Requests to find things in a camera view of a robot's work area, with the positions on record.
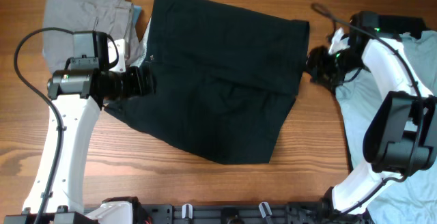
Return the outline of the black shorts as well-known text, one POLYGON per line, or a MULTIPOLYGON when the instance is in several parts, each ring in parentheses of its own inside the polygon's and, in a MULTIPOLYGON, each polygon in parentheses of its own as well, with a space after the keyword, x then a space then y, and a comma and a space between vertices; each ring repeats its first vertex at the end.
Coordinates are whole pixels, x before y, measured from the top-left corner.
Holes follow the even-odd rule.
POLYGON ((208 0, 154 0, 153 91, 107 113, 224 165, 264 164, 298 95, 310 25, 208 0))

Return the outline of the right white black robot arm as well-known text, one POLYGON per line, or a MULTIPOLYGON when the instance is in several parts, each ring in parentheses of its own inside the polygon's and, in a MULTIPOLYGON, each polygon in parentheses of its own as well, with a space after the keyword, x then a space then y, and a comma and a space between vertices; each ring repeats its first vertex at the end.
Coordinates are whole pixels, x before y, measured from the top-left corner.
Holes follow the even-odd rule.
POLYGON ((344 34, 336 26, 340 19, 320 4, 311 7, 334 25, 330 47, 319 46, 308 55, 311 80, 334 91, 355 80, 346 78, 349 71, 368 70, 383 99, 363 139, 363 161, 322 200, 325 219, 347 221, 364 213, 389 185, 436 160, 436 97, 414 72, 400 38, 401 33, 417 38, 427 27, 421 18, 361 11, 344 34))

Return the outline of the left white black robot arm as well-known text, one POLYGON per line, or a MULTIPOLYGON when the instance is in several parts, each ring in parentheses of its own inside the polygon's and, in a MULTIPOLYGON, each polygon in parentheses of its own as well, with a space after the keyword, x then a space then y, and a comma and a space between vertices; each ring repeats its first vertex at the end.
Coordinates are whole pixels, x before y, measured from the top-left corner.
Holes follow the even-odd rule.
POLYGON ((106 100, 150 92, 152 84, 136 66, 114 71, 108 44, 99 31, 72 33, 74 53, 54 71, 43 94, 21 73, 18 78, 45 101, 50 122, 36 179, 21 214, 5 223, 151 223, 137 197, 112 197, 86 214, 83 178, 91 134, 106 100))

